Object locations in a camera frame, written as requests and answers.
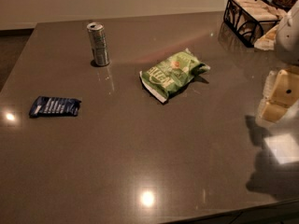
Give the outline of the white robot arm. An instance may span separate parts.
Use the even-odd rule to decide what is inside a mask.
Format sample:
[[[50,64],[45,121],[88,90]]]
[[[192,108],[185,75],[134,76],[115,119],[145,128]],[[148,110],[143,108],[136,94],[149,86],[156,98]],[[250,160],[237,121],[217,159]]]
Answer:
[[[279,23],[274,50],[289,67],[266,78],[256,119],[267,124],[282,119],[299,99],[299,0]]]

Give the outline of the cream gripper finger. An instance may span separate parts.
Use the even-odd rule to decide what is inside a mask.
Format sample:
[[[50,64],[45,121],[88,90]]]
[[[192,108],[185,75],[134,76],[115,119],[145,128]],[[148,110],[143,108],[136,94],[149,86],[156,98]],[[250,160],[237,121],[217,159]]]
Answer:
[[[286,107],[272,104],[269,101],[263,99],[260,108],[260,118],[269,122],[276,123],[283,118],[287,113]]]
[[[269,99],[283,107],[291,107],[299,99],[299,68],[291,66],[278,72]]]

